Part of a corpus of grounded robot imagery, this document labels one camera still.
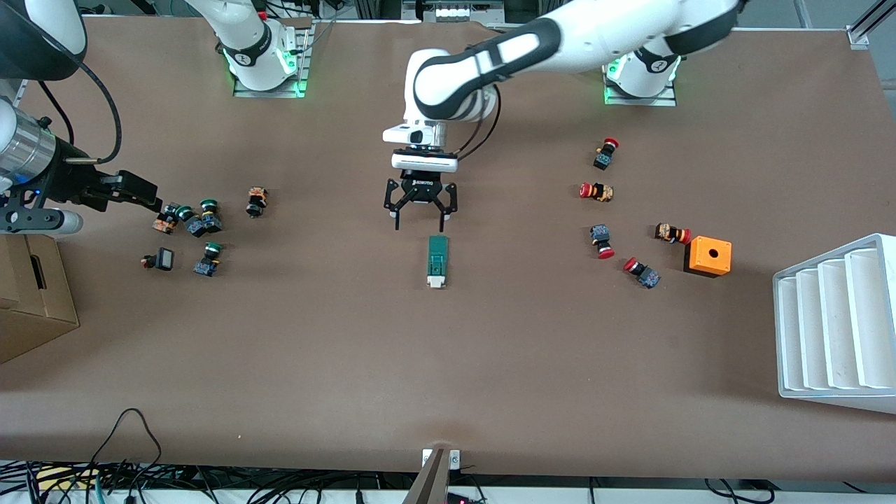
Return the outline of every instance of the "black cable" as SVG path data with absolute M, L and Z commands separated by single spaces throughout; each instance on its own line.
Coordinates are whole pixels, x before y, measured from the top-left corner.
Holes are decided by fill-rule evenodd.
M 283 481 L 286 481 L 286 480 L 289 480 L 289 479 L 292 479 L 292 478 L 295 478 L 295 477 L 296 477 L 295 474 L 288 474 L 288 475 L 286 475 L 286 476 L 282 476 L 282 477 L 277 478 L 277 479 L 275 479 L 275 480 L 273 480 L 273 481 L 270 481 L 270 482 L 268 482 L 268 484 L 271 485 L 271 484 L 274 484 L 274 483 L 276 483 L 276 482 L 283 482 Z M 259 487 L 258 490 L 252 492 L 252 495 L 249 496 L 249 500 L 246 501 L 246 504 L 253 504 L 253 503 L 255 502 L 255 500 L 254 500 L 254 499 L 255 499 L 255 496 L 258 495 L 258 494 L 259 494 L 261 491 L 263 491 L 263 490 L 265 490 L 264 487 Z M 262 499 L 264 499 L 264 496 L 262 496 L 262 497 L 259 498 L 259 500 L 261 500 L 261 502 L 264 502 L 264 500 L 262 500 Z
M 846 486 L 848 486 L 848 487 L 851 488 L 852 490 L 857 491 L 857 492 L 859 492 L 859 493 L 868 493 L 867 490 L 862 490 L 862 489 L 858 488 L 856 485 L 854 485 L 854 484 L 852 484 L 852 483 L 850 483 L 850 482 L 841 482 L 841 483 L 845 484 Z
M 31 500 L 31 504 L 39 504 L 40 490 L 38 490 L 37 478 L 34 477 L 34 473 L 31 471 L 31 462 L 25 465 L 25 470 L 28 471 L 25 479 L 25 484 L 28 485 L 28 498 Z
M 106 495 L 112 495 L 112 492 L 115 491 L 116 487 L 118 486 L 118 474 L 121 472 L 121 468 L 125 466 L 125 462 L 127 462 L 127 459 L 122 460 L 118 464 L 118 467 L 116 467 L 115 472 L 112 474 L 112 487 L 109 489 Z
M 476 490 L 479 492 L 479 504 L 486 504 L 486 494 L 482 493 L 482 487 L 479 486 L 479 483 L 472 474 L 470 475 L 470 480 L 473 481 L 473 484 L 476 485 Z
M 220 487 L 222 487 L 222 486 L 224 486 L 224 485 L 221 484 L 221 480 L 218 479 L 218 476 L 216 476 L 216 475 L 212 472 L 212 471 L 214 471 L 214 469 L 215 469 L 214 467 L 209 467 L 209 468 L 208 468 L 208 471 L 206 471 L 205 474 L 202 475 L 202 477 L 203 477 L 203 478 L 205 478 L 205 477 L 211 477 L 212 479 L 215 480 L 215 485 L 216 485 L 215 488 L 220 488 Z
M 7 493 L 13 493 L 14 491 L 25 490 L 28 485 L 26 483 L 22 483 L 21 485 L 11 486 L 7 489 L 3 489 L 0 491 L 0 497 L 3 497 Z
M 468 138 L 467 141 L 463 143 L 463 145 L 455 149 L 454 152 L 452 152 L 453 154 L 461 153 L 461 151 L 466 149 L 467 146 L 473 142 L 473 139 L 476 138 L 476 135 L 479 133 L 479 129 L 482 127 L 483 121 L 485 121 L 486 119 L 486 90 L 483 89 L 485 87 L 485 84 L 482 83 L 482 66 L 479 64 L 479 58 L 476 57 L 476 53 L 473 53 L 473 62 L 476 63 L 476 72 L 477 74 L 479 74 L 477 91 L 474 92 L 482 93 L 482 105 L 479 108 L 479 120 L 476 121 L 476 129 L 473 130 L 473 135 L 470 135 L 470 138 Z
M 127 490 L 127 496 L 131 497 L 131 495 L 134 493 L 134 486 L 137 483 L 137 481 L 140 479 L 140 477 L 144 473 L 146 473 L 147 469 L 149 469 L 150 467 L 153 467 L 155 464 L 157 464 L 159 462 L 159 459 L 162 458 L 162 446 L 159 443 L 159 440 L 156 439 L 155 434 L 153 434 L 152 430 L 150 430 L 150 425 L 146 422 L 146 417 L 143 416 L 143 412 L 140 411 L 139 409 L 127 408 L 124 411 L 122 411 L 121 414 L 118 415 L 118 420 L 116 420 L 115 425 L 112 427 L 112 430 L 109 432 L 108 436 L 106 436 L 106 439 L 103 440 L 103 443 L 101 445 L 99 445 L 99 448 L 97 448 L 97 451 L 93 452 L 93 456 L 90 457 L 90 462 L 88 463 L 87 469 L 90 470 L 96 464 L 97 456 L 99 455 L 99 452 L 101 452 L 102 449 L 106 447 L 109 440 L 112 439 L 112 436 L 115 435 L 116 430 L 118 430 L 118 425 L 121 424 L 121 421 L 124 419 L 125 415 L 128 414 L 128 412 L 137 413 L 137 416 L 140 417 L 140 421 L 143 423 L 143 429 L 146 430 L 146 434 L 149 435 L 150 439 L 152 439 L 152 442 L 156 445 L 155 459 L 153 459 L 153 461 L 149 465 L 146 465 L 145 467 L 143 467 L 139 471 L 137 471 L 137 474 L 131 480 L 131 485 L 128 487 L 128 490 Z M 89 496 L 90 496 L 90 486 L 89 485 L 87 485 L 86 490 L 87 490 L 87 493 L 85 494 L 85 496 L 87 496 L 87 498 L 89 498 Z
M 0 474 L 3 474 L 3 473 L 6 472 L 7 470 L 9 470 L 9 468 L 12 467 L 13 465 L 18 465 L 18 467 L 12 469 L 12 470 L 14 470 L 14 471 L 18 471 L 18 470 L 20 470 L 20 469 L 22 468 L 22 466 L 23 466 L 23 464 L 22 464 L 21 462 L 18 462 L 18 461 L 16 461 L 16 462 L 10 462 L 9 464 L 0 465 Z
M 469 151 L 465 152 L 461 157 L 459 157 L 457 159 L 457 161 L 463 160 L 464 158 L 470 156 L 472 153 L 474 153 L 476 150 L 478 150 L 478 148 L 481 147 L 482 144 L 488 140 L 488 138 L 492 135 L 492 133 L 494 133 L 495 126 L 498 126 L 498 119 L 501 118 L 501 92 L 498 90 L 497 86 L 495 86 L 495 94 L 497 94 L 497 97 L 498 97 L 497 110 L 495 111 L 495 122 L 492 123 L 492 127 L 488 128 L 488 133 L 486 133 L 485 138 L 483 138 L 479 143 L 477 143 L 475 147 L 473 147 Z
M 205 473 L 202 471 L 202 468 L 199 465 L 197 465 L 196 470 L 199 471 L 199 477 L 201 477 L 202 481 L 205 482 L 205 488 L 208 489 L 209 496 L 211 497 L 211 500 L 213 500 L 215 504 L 220 504 L 220 502 L 218 502 L 218 498 L 215 497 L 215 492 L 211 489 L 211 486 L 209 485 L 209 480 L 206 479 Z
M 768 499 L 753 500 L 753 499 L 749 499 L 747 497 L 743 497 L 741 495 L 737 495 L 736 493 L 734 493 L 734 489 L 732 489 L 731 485 L 728 484 L 728 480 L 719 478 L 719 481 L 722 482 L 723 485 L 725 485 L 725 489 L 728 491 L 728 493 L 718 491 L 718 490 L 712 488 L 712 485 L 710 485 L 709 478 L 704 479 L 703 483 L 706 485 L 706 488 L 709 489 L 709 491 L 718 495 L 719 497 L 724 497 L 725 499 L 731 499 L 734 502 L 734 504 L 738 504 L 740 501 L 749 502 L 750 504 L 772 504 L 772 502 L 775 501 L 775 490 L 773 490 L 771 488 L 769 489 L 770 495 L 769 495 Z
M 66 500 L 66 499 L 68 499 L 69 504 L 73 504 L 72 498 L 69 497 L 68 492 L 72 491 L 72 489 L 74 488 L 75 481 L 76 481 L 76 478 L 72 478 L 71 480 L 68 481 L 68 483 L 69 483 L 68 488 L 66 488 L 65 491 L 62 492 L 62 497 L 59 498 L 59 502 L 57 502 L 57 504 L 62 504 L 62 501 Z
M 65 122 L 65 129 L 68 130 L 68 143 L 74 145 L 74 128 L 72 128 L 72 121 L 68 119 L 68 115 L 62 110 L 62 106 L 59 105 L 59 102 L 56 101 L 56 97 L 50 92 L 47 83 L 38 81 L 38 86 L 40 86 L 40 89 L 44 90 L 44 94 L 47 95 L 47 100 L 50 100 L 50 104 L 53 105 L 53 108 L 56 109 L 56 112 L 62 117 L 63 122 Z
M 292 504 L 292 500 L 289 498 L 289 495 L 287 495 L 288 493 L 289 490 L 281 492 L 272 504 L 277 504 L 278 502 L 280 502 L 280 499 L 286 499 L 287 504 Z
M 361 474 L 358 475 L 358 488 L 355 490 L 355 504 L 364 504 L 364 493 L 361 492 Z
M 137 487 L 137 495 L 140 496 L 141 504 L 146 504 L 146 499 L 143 497 L 143 487 L 141 487 L 141 486 Z
M 284 11 L 287 11 L 287 12 L 311 14 L 312 16 L 314 16 L 314 13 L 312 13 L 311 11 L 306 11 L 303 9 L 296 9 L 293 7 L 287 7 L 285 4 L 283 4 L 283 2 L 280 2 L 280 5 L 277 5 L 277 4 L 274 4 L 271 0 L 265 0 L 264 4 L 267 5 L 268 7 L 271 7 L 271 5 L 273 5 L 274 7 L 277 7 L 278 9 L 283 9 Z
M 100 91 L 103 93 L 103 97 L 106 99 L 106 103 L 109 105 L 109 111 L 112 112 L 112 120 L 115 122 L 115 146 L 112 148 L 112 152 L 106 156 L 105 158 L 97 159 L 93 164 L 104 164 L 112 161 L 118 155 L 118 151 L 121 150 L 121 117 L 118 116 L 118 107 L 115 105 L 115 101 L 112 99 L 112 94 L 109 93 L 109 89 L 106 88 L 106 84 L 104 84 L 99 77 L 93 73 L 90 68 L 84 64 L 83 61 L 79 60 L 77 56 L 72 54 L 72 51 L 68 50 L 62 43 L 58 40 L 54 39 L 52 35 L 47 33 L 43 28 L 40 28 L 37 24 L 35 24 L 32 20 L 28 19 L 28 16 L 22 15 L 18 10 L 14 9 L 12 5 L 7 3 L 7 0 L 0 0 L 0 4 L 3 4 L 6 9 L 15 14 L 19 19 L 28 23 L 32 29 L 34 29 L 37 33 L 40 34 L 41 37 L 47 40 L 57 51 L 61 52 L 65 55 L 65 57 L 72 60 L 73 63 L 78 65 L 85 74 L 97 85 Z
M 333 16 L 332 16 L 332 18 L 330 18 L 330 22 L 327 23 L 326 28 L 324 28 L 321 31 L 320 35 L 316 35 L 316 34 L 314 35 L 314 39 L 311 41 L 310 44 L 308 44 L 307 48 L 297 49 L 296 54 L 302 54 L 304 52 L 307 52 L 309 49 L 313 48 L 314 44 L 316 44 L 318 40 L 322 39 L 323 36 L 326 35 L 327 31 L 330 31 L 330 29 L 333 27 L 333 25 L 336 24 L 336 18 L 338 18 L 339 16 L 341 16 L 343 14 L 344 13 L 340 13 L 339 11 L 333 9 Z

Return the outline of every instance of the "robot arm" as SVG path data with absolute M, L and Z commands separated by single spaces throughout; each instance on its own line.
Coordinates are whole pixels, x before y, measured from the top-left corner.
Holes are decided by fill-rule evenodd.
M 457 55 L 443 49 L 415 52 L 405 76 L 404 123 L 383 132 L 386 142 L 407 145 L 392 152 L 401 184 L 388 180 L 383 204 L 395 219 L 395 229 L 407 202 L 435 204 L 441 213 L 440 231 L 457 212 L 457 187 L 443 186 L 441 175 L 457 171 L 463 156 L 443 150 L 444 121 L 481 121 L 497 102 L 495 83 L 524 72 L 577 74 L 637 50 L 640 75 L 627 75 L 633 74 L 635 81 L 645 77 L 634 87 L 649 92 L 655 83 L 663 83 L 657 74 L 665 78 L 674 70 L 669 62 L 676 62 L 678 55 L 724 39 L 745 1 L 572 0 Z M 398 187 L 404 196 L 393 203 L 392 192 Z M 443 188 L 451 198 L 448 205 L 439 200 Z
M 86 71 L 86 50 L 87 36 L 72 0 L 0 0 L 0 78 L 62 80 L 79 67 Z M 107 92 L 95 75 L 91 78 Z M 95 168 L 114 159 L 118 140 L 107 158 L 93 159 L 53 135 L 49 122 L 0 100 L 0 234 L 77 232 L 81 216 L 44 208 L 48 199 L 99 212 L 110 201 L 158 211 L 154 185 L 124 170 L 108 175 Z
M 186 0 L 211 25 L 230 72 L 248 89 L 268 91 L 297 71 L 296 29 L 262 21 L 250 0 Z
M 686 55 L 724 39 L 742 0 L 573 0 L 457 55 L 411 57 L 406 121 L 473 120 L 491 109 L 488 86 L 524 72 L 577 74 L 645 45 Z M 484 98 L 479 90 L 486 88 Z

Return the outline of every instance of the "wire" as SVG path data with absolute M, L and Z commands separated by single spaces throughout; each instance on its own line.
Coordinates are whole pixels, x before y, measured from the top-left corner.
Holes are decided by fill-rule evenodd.
M 303 9 L 296 9 L 296 8 L 293 8 L 293 7 L 287 7 L 285 4 L 283 4 L 283 2 L 280 2 L 280 4 L 277 5 L 277 4 L 272 3 L 271 0 L 265 0 L 264 4 L 265 4 L 268 8 L 271 8 L 271 6 L 273 5 L 274 7 L 277 7 L 278 9 L 283 9 L 284 11 L 288 11 L 288 12 L 291 12 L 291 13 L 302 13 L 302 14 L 311 14 L 311 15 L 314 15 L 314 13 L 312 13 L 311 11 L 306 11 L 306 10 L 303 10 Z
M 31 462 L 25 465 L 25 469 L 28 471 L 27 478 L 25 479 L 25 484 L 28 485 L 28 497 L 31 499 L 31 504 L 38 504 L 40 501 L 38 483 L 36 481 L 37 478 L 34 477 L 34 473 L 31 471 Z
M 497 86 L 494 86 L 494 87 L 495 87 L 495 94 L 497 94 L 497 97 L 498 97 L 497 110 L 495 111 L 495 122 L 492 123 L 492 127 L 488 128 L 488 133 L 486 133 L 485 138 L 483 138 L 479 143 L 477 143 L 475 147 L 473 147 L 469 151 L 465 152 L 461 157 L 459 157 L 457 159 L 457 161 L 463 160 L 464 158 L 470 156 L 472 153 L 474 153 L 476 150 L 478 150 L 478 148 L 481 147 L 482 144 L 488 140 L 488 138 L 492 135 L 492 133 L 494 133 L 495 126 L 498 126 L 498 119 L 501 118 L 501 92 L 498 90 Z
M 330 22 L 327 23 L 327 27 L 324 28 L 323 31 L 321 31 L 321 34 L 320 34 L 320 35 L 317 35 L 317 36 L 314 37 L 314 40 L 312 40 L 311 43 L 308 44 L 308 47 L 307 47 L 307 48 L 299 49 L 298 52 L 297 52 L 297 54 L 302 54 L 302 53 L 304 53 L 304 52 L 307 52 L 309 49 L 311 49 L 312 47 L 314 47 L 314 44 L 316 44 L 318 40 L 322 39 L 322 38 L 323 38 L 323 35 L 325 35 L 326 32 L 329 31 L 330 28 L 332 28 L 332 26 L 333 26 L 334 24 L 336 24 L 336 18 L 338 18 L 338 17 L 341 16 L 342 14 L 343 14 L 343 13 L 340 13 L 339 11 L 333 11 L 333 17 L 330 18 Z
M 90 458 L 90 462 L 88 463 L 88 469 L 92 468 L 96 464 L 97 455 L 99 455 L 99 452 L 102 451 L 102 449 L 106 447 L 109 440 L 112 439 L 112 436 L 115 435 L 116 430 L 118 430 L 118 425 L 121 424 L 122 419 L 124 419 L 125 415 L 128 414 L 128 412 L 137 413 L 137 415 L 140 417 L 140 421 L 143 423 L 143 429 L 146 430 L 146 434 L 149 435 L 150 439 L 152 439 L 153 444 L 156 445 L 155 459 L 153 459 L 149 465 L 146 465 L 145 467 L 143 467 L 139 471 L 137 471 L 137 474 L 131 480 L 131 486 L 128 487 L 128 490 L 127 490 L 127 495 L 128 495 L 128 497 L 130 497 L 133 494 L 134 486 L 137 483 L 137 481 L 140 479 L 140 477 L 146 473 L 147 469 L 149 469 L 150 467 L 153 467 L 155 464 L 157 464 L 159 462 L 159 459 L 162 458 L 162 446 L 159 443 L 159 440 L 156 439 L 155 434 L 153 434 L 152 430 L 150 430 L 150 426 L 146 422 L 146 417 L 143 416 L 142 411 L 138 410 L 137 408 L 127 408 L 124 411 L 122 411 L 121 414 L 118 415 L 118 420 L 116 420 L 115 426 L 112 427 L 112 430 L 109 432 L 108 436 L 106 436 L 106 439 L 103 441 L 103 444 L 99 445 L 99 448 L 97 448 L 97 451 L 93 452 L 93 456 Z
M 196 470 L 199 471 L 199 476 L 202 478 L 202 481 L 205 483 L 205 488 L 208 489 L 209 497 L 211 497 L 211 500 L 213 500 L 215 504 L 220 504 L 220 502 L 218 502 L 218 498 L 215 497 L 215 492 L 212 491 L 211 486 L 209 485 L 209 480 L 205 478 L 205 473 L 202 471 L 202 468 L 199 465 L 197 465 Z
M 65 491 L 62 492 L 62 497 L 59 498 L 59 502 L 57 504 L 62 504 L 62 501 L 66 499 L 68 499 L 69 504 L 72 504 L 72 498 L 69 497 L 68 492 L 72 491 L 72 489 L 75 487 L 74 483 L 76 479 L 77 476 L 74 476 L 71 480 L 68 481 L 68 488 L 66 488 Z
M 47 40 L 47 42 L 50 43 L 50 45 L 52 45 L 54 48 L 56 48 L 57 51 L 64 54 L 65 57 L 72 60 L 73 63 L 78 65 L 78 67 L 81 68 L 84 71 L 84 73 L 87 74 L 87 76 L 90 77 L 90 79 L 95 84 L 97 84 L 97 87 L 103 93 L 103 97 L 106 99 L 106 103 L 108 103 L 108 105 L 109 105 L 109 111 L 112 112 L 112 120 L 115 122 L 115 147 L 112 148 L 112 152 L 108 156 L 106 156 L 105 158 L 97 159 L 92 164 L 104 164 L 104 163 L 108 163 L 108 162 L 112 161 L 113 159 L 115 159 L 115 157 L 118 155 L 118 151 L 121 150 L 121 136 L 122 136 L 122 134 L 121 134 L 121 117 L 118 116 L 118 107 L 116 107 L 115 101 L 112 99 L 112 94 L 109 93 L 109 89 L 106 88 L 106 84 L 104 84 L 99 79 L 99 77 L 95 73 L 93 73 L 93 71 L 90 70 L 90 68 L 87 65 L 84 64 L 83 61 L 79 60 L 77 56 L 72 54 L 72 51 L 68 50 L 68 48 L 66 46 L 62 45 L 62 43 L 60 43 L 59 40 L 56 40 L 55 38 L 53 38 L 53 36 L 50 35 L 49 33 L 47 33 L 46 30 L 44 30 L 43 28 L 40 28 L 32 20 L 28 19 L 27 16 L 22 15 L 22 13 L 20 13 L 18 10 L 13 9 L 13 6 L 8 4 L 7 0 L 0 0 L 0 4 L 3 4 L 7 10 L 9 10 L 13 14 L 15 14 L 19 19 L 28 23 L 31 26 L 31 28 L 36 30 L 37 33 L 39 33 L 41 37 L 43 37 L 44 39 Z
M 65 111 L 62 110 L 62 106 L 60 106 L 59 102 L 56 101 L 56 97 L 53 96 L 52 92 L 50 92 L 50 88 L 47 87 L 47 83 L 38 81 L 38 86 L 40 86 L 40 89 L 44 90 L 44 94 L 47 95 L 47 100 L 50 100 L 53 108 L 56 109 L 56 112 L 58 112 L 60 116 L 62 116 L 62 120 L 63 122 L 65 122 L 65 129 L 68 130 L 68 143 L 74 145 L 74 128 L 72 128 L 72 121 L 68 120 L 68 115 L 65 114 Z
M 142 487 L 139 487 L 139 486 L 137 487 L 137 495 L 140 496 L 140 502 L 142 504 L 146 504 L 146 499 L 143 497 L 143 488 Z
M 850 482 L 841 482 L 841 483 L 845 484 L 846 486 L 848 486 L 848 487 L 851 488 L 852 490 L 857 491 L 857 492 L 859 492 L 859 493 L 868 493 L 867 490 L 862 490 L 862 489 L 858 488 L 856 485 L 854 485 L 854 484 L 852 484 L 852 483 L 850 483 Z
M 476 129 L 473 130 L 473 134 L 470 135 L 470 138 L 468 138 L 467 141 L 463 143 L 463 145 L 452 152 L 452 154 L 455 155 L 461 153 L 461 151 L 466 149 L 467 146 L 473 142 L 473 139 L 476 138 L 476 135 L 479 133 L 479 129 L 482 127 L 482 122 L 486 119 L 486 91 L 483 89 L 486 86 L 484 83 L 482 83 L 482 66 L 479 64 L 479 58 L 477 57 L 475 52 L 473 53 L 473 63 L 476 64 L 476 73 L 478 74 L 478 88 L 474 92 L 482 94 L 482 104 L 479 106 L 479 120 L 476 121 Z
M 479 492 L 479 504 L 486 504 L 486 494 L 482 493 L 482 487 L 479 486 L 479 483 L 472 474 L 470 475 L 470 480 L 476 485 L 476 490 Z
M 106 500 L 103 499 L 103 490 L 99 487 L 99 472 L 97 472 L 97 479 L 93 483 L 93 493 L 97 496 L 97 502 L 99 504 L 106 504 Z
M 723 485 L 725 485 L 725 490 L 727 490 L 728 493 L 725 493 L 725 492 L 722 492 L 722 491 L 718 491 L 718 490 L 712 488 L 712 485 L 710 485 L 710 480 L 709 480 L 709 478 L 704 479 L 704 480 L 703 480 L 703 483 L 706 485 L 706 488 L 709 489 L 709 491 L 711 491 L 712 493 L 718 495 L 719 497 L 724 497 L 724 498 L 726 498 L 726 499 L 731 499 L 731 500 L 734 502 L 734 504 L 738 504 L 738 503 L 741 502 L 741 501 L 743 501 L 743 502 L 749 502 L 750 504 L 772 504 L 772 502 L 775 501 L 775 490 L 774 490 L 774 489 L 771 489 L 771 488 L 769 489 L 770 496 L 769 496 L 768 499 L 766 499 L 766 500 L 753 500 L 753 499 L 748 499 L 747 497 L 743 497 L 743 496 L 740 496 L 740 495 L 737 495 L 736 493 L 734 493 L 734 489 L 732 489 L 732 488 L 731 488 L 731 485 L 728 484 L 728 480 L 719 478 L 719 481 L 722 482 Z
M 112 492 L 115 491 L 116 486 L 118 486 L 118 473 L 121 472 L 121 468 L 125 466 L 125 462 L 127 459 L 122 460 L 118 467 L 115 469 L 115 473 L 112 474 L 112 488 L 109 489 L 109 492 L 106 495 L 112 495 Z

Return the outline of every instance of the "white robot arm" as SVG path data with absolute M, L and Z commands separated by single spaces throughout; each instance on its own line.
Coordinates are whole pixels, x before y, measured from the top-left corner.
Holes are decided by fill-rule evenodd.
M 211 25 L 230 72 L 248 89 L 271 90 L 297 71 L 296 29 L 262 21 L 249 0 L 186 0 Z
M 656 94 L 661 90 L 656 82 L 665 81 L 651 77 L 668 77 L 670 62 L 678 55 L 724 39 L 743 3 L 573 0 L 457 55 L 444 49 L 417 51 L 405 80 L 405 122 L 383 132 L 386 142 L 410 146 L 396 152 L 392 164 L 399 169 L 455 171 L 456 160 L 432 152 L 444 146 L 441 122 L 487 116 L 495 105 L 493 84 L 524 72 L 577 74 L 633 53 L 642 64 L 630 65 L 634 72 L 626 76 L 626 91 L 636 96 Z M 418 149 L 427 152 L 415 155 L 414 147 L 431 149 Z

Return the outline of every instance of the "metal bracket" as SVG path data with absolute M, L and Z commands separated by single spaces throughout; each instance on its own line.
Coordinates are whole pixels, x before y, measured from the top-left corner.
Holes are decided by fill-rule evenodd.
M 19 102 L 22 101 L 22 98 L 25 96 L 25 87 L 28 85 L 28 81 L 22 81 L 19 83 L 19 90 L 15 93 L 15 98 L 13 99 L 13 107 L 18 107 Z
M 854 51 L 867 51 L 868 50 L 868 37 L 861 36 L 856 37 L 856 34 L 852 31 L 852 26 L 847 25 L 846 27 L 846 36 L 849 38 L 849 48 Z
M 868 8 L 856 22 L 846 27 L 853 50 L 868 49 L 868 34 L 896 11 L 896 0 L 879 0 Z
M 674 107 L 677 105 L 675 97 L 675 85 L 666 84 L 666 88 L 653 98 L 635 98 L 619 89 L 616 83 L 610 81 L 604 75 L 604 104 L 605 105 L 641 105 L 646 107 Z
M 433 448 L 423 450 L 423 469 L 414 478 L 410 485 L 408 495 L 404 497 L 402 504 L 444 504 L 448 495 L 448 476 L 450 475 L 451 460 L 457 458 L 460 467 L 461 452 L 446 448 Z
M 432 455 L 433 449 L 427 448 L 423 450 L 423 462 L 422 465 L 426 465 L 426 461 L 429 460 L 429 456 Z M 461 469 L 461 451 L 460 450 L 450 450 L 448 452 L 448 468 L 452 471 L 458 471 Z

